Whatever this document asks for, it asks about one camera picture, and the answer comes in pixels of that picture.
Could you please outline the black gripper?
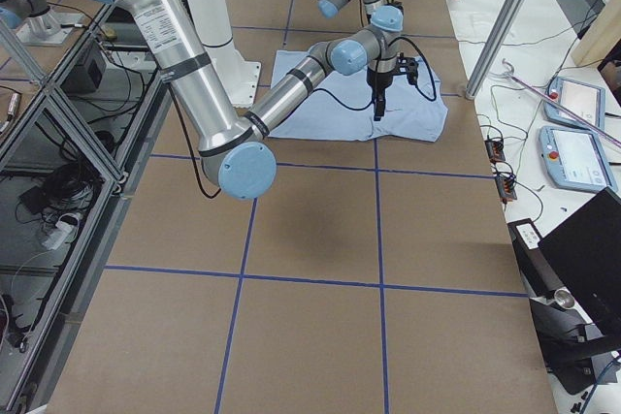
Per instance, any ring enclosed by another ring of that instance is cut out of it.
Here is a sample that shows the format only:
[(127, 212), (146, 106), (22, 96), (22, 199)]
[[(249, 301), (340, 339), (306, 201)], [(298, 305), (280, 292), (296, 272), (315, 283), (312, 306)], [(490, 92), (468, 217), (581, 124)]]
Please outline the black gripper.
[(392, 85), (393, 72), (379, 72), (368, 67), (366, 82), (371, 88), (371, 99), (374, 100), (374, 121), (381, 121), (386, 109), (385, 90)]

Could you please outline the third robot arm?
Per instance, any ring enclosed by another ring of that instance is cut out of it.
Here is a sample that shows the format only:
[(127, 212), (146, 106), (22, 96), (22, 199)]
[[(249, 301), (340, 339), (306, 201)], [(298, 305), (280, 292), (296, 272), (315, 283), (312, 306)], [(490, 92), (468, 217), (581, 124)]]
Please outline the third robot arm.
[(73, 14), (57, 12), (48, 0), (1, 0), (1, 19), (28, 46), (59, 46), (75, 22)]

